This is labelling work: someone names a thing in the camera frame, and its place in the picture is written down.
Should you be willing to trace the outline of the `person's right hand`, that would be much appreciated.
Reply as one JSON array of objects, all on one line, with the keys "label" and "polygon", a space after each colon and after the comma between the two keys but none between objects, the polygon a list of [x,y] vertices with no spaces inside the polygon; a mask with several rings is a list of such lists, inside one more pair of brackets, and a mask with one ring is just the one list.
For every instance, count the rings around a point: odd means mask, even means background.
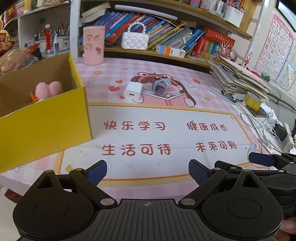
[{"label": "person's right hand", "polygon": [[280,229],[276,234],[276,238],[280,241],[290,241],[292,235],[296,233],[296,217],[283,220]]}]

